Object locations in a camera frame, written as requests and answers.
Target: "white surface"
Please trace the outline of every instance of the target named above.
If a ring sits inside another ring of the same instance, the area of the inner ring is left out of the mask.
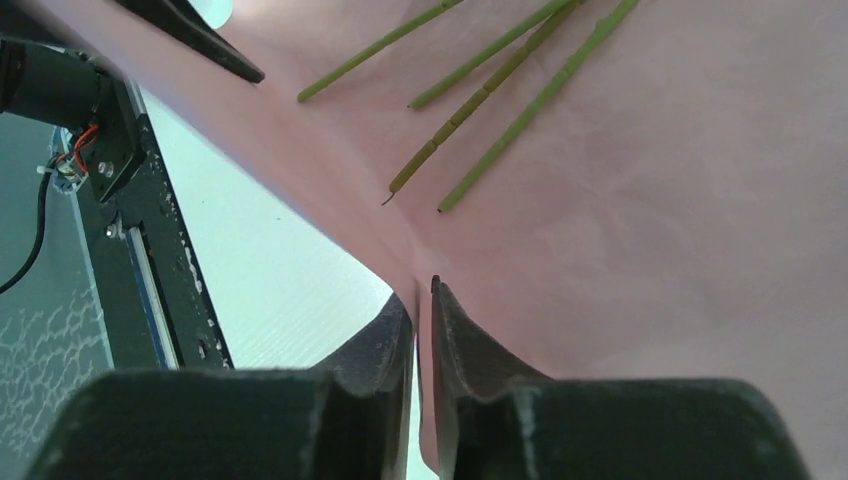
[[[218,321],[238,368],[310,367],[380,310],[389,287],[143,92]],[[407,477],[418,448],[413,380]]]
[[[233,14],[233,0],[189,0],[212,28],[221,28]]]

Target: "wrinkled fabric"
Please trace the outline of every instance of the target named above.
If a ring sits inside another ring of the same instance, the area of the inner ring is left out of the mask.
[[[848,3],[642,0],[440,215],[617,0],[580,7],[381,207],[395,173],[517,45],[425,110],[407,103],[544,0],[466,0],[306,104],[295,97],[434,2],[236,0],[219,32],[267,73],[254,86],[106,0],[29,0],[424,320],[431,466],[427,287],[439,274],[550,375],[746,379],[818,478],[848,478]]]

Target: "green bamboo skewer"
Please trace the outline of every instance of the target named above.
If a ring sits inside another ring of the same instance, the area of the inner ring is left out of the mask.
[[[546,18],[553,15],[554,12],[573,1],[576,0],[552,0],[544,7],[530,14],[530,16],[522,20],[518,25],[512,27],[512,29],[495,40],[483,51],[475,55],[471,60],[465,62],[450,75],[440,80],[421,95],[415,97],[415,99],[409,103],[409,108],[418,109],[426,106],[436,97],[445,93],[451,87],[459,83],[460,80],[467,77],[468,74],[474,71],[475,68],[479,67],[486,62],[486,60],[492,58],[496,53],[514,42],[518,37],[524,35],[528,30],[542,23]]]
[[[344,76],[344,74],[350,72],[369,58],[376,55],[380,50],[397,42],[416,28],[428,23],[430,20],[435,19],[439,15],[459,5],[460,3],[462,3],[462,1],[463,0],[441,0],[439,4],[435,7],[430,8],[421,15],[418,15],[412,20],[392,30],[391,32],[386,34],[386,36],[372,43],[369,47],[365,48],[365,50],[362,50],[361,52],[357,53],[353,56],[353,58],[343,63],[341,66],[328,73],[317,82],[303,89],[303,91],[297,95],[297,101],[303,103],[309,100],[316,93],[320,92],[321,90],[324,90],[325,88],[329,87],[333,82],[340,79],[342,76]]]
[[[606,18],[595,25],[595,30],[583,45],[577,49],[562,69],[545,86],[536,98],[524,109],[523,112],[512,122],[494,145],[480,158],[476,165],[465,175],[459,184],[439,204],[439,212],[450,211],[465,195],[465,193],[486,173],[486,171],[497,161],[498,157],[506,148],[527,128],[533,118],[539,114],[545,104],[551,100],[574,76],[574,73],[583,65],[589,54],[604,40],[606,40],[616,27],[624,20],[639,0],[622,0],[621,3]]]
[[[436,131],[433,135],[433,138],[427,141],[423,147],[421,147],[418,152],[412,157],[412,159],[407,162],[407,164],[403,167],[400,173],[395,176],[392,182],[389,184],[389,192],[394,195],[404,185],[409,179],[412,177],[415,172],[424,165],[424,162],[427,161],[430,156],[432,156],[436,149],[439,148],[439,145],[445,143],[447,139],[465,122],[473,113],[477,110],[477,108],[483,104],[483,102],[491,95],[498,87],[500,87],[503,82],[509,77],[529,56],[533,51],[535,51],[539,46],[551,36],[552,33],[559,27],[562,22],[571,15],[571,12],[577,8],[580,2],[577,0],[569,0],[566,2],[565,6],[560,7],[553,15],[551,15],[545,23],[539,27],[538,30],[533,32],[530,37],[527,38],[527,41],[524,42],[524,45],[521,46],[512,56],[507,59],[506,62],[486,80],[486,83],[480,87],[479,90],[474,92],[471,95],[471,98],[468,99],[456,113],[451,116],[447,122],[445,122],[442,127]]]

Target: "black cable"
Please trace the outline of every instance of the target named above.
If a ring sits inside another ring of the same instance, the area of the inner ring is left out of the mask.
[[[47,190],[50,189],[50,174],[52,173],[51,169],[53,168],[54,163],[55,159],[52,159],[50,160],[50,163],[47,164],[47,171],[44,172],[44,176],[41,179],[41,185],[38,187],[38,218],[36,219],[35,243],[32,245],[29,257],[27,257],[18,272],[15,273],[8,282],[0,286],[0,295],[6,293],[9,289],[14,287],[16,283],[24,278],[24,276],[29,272],[29,269],[32,268],[32,265],[35,263],[35,259],[38,258],[38,254],[41,253],[41,246],[44,244],[44,227],[47,219],[47,215],[45,214]]]

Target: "black plastic part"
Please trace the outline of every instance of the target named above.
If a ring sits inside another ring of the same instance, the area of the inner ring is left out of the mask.
[[[47,168],[53,166],[53,160],[46,165]],[[48,170],[41,177],[41,182],[38,185],[38,200],[36,207],[35,218],[35,241],[32,243],[32,248],[29,251],[23,264],[11,278],[0,284],[0,295],[8,292],[18,284],[29,273],[38,256],[41,254],[41,248],[44,246],[44,232],[47,225],[47,193],[50,190],[52,173]]]
[[[91,63],[34,43],[0,42],[0,112],[84,128],[110,80]]]
[[[438,277],[432,292],[442,479],[810,478],[774,407],[744,382],[540,378]]]
[[[265,74],[221,38],[188,0],[113,0],[197,53],[251,83]]]
[[[12,0],[0,0],[0,38],[55,47],[68,44],[24,13]]]
[[[400,480],[411,374],[412,325],[392,297],[309,371],[101,378],[69,402],[27,478]]]

